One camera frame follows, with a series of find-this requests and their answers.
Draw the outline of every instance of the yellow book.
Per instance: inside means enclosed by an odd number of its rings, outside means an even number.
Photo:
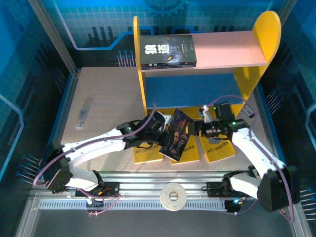
[[[134,163],[141,164],[145,162],[161,161],[163,155],[159,153],[160,146],[153,145],[148,149],[134,147]]]
[[[199,160],[199,153],[196,138],[194,136],[190,136],[188,143],[181,155],[180,161],[177,162],[175,160],[171,160],[171,164],[181,164],[188,163]]]
[[[199,137],[199,140],[209,163],[236,155],[236,151],[229,140],[222,140],[219,144],[210,144],[205,137]]]

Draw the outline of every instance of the dark floor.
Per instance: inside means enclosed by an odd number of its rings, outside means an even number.
[[[259,204],[239,217],[212,211],[40,210],[32,237],[290,237],[289,223]]]

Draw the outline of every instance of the yellow side panel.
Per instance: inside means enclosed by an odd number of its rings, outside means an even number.
[[[248,99],[258,84],[263,73],[273,60],[281,39],[281,22],[274,11],[263,12],[252,29],[263,55],[267,61],[265,66],[237,68],[234,72],[240,93],[244,99]],[[237,115],[243,105],[234,107],[234,114]]]
[[[146,105],[146,95],[145,95],[145,74],[141,72],[140,67],[140,26],[138,17],[134,16],[134,44],[135,44],[135,55],[136,55],[136,67],[138,71],[138,78],[140,84],[140,91],[142,94],[143,106],[145,115],[147,114],[147,105]]]

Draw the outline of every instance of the bookshelf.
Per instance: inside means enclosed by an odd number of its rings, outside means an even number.
[[[281,23],[275,12],[265,11],[252,31],[197,33],[192,37],[196,67],[141,70],[140,25],[134,17],[136,64],[145,114],[156,103],[160,112],[173,114],[181,108],[188,116],[199,118],[198,109],[220,96],[239,95],[247,100],[277,52]],[[225,101],[238,115],[243,102]]]

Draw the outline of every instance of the blue shelf panel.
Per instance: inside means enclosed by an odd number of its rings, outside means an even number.
[[[146,78],[146,102],[151,109],[202,106],[223,95],[241,96],[233,74]],[[219,102],[241,104],[237,98]]]

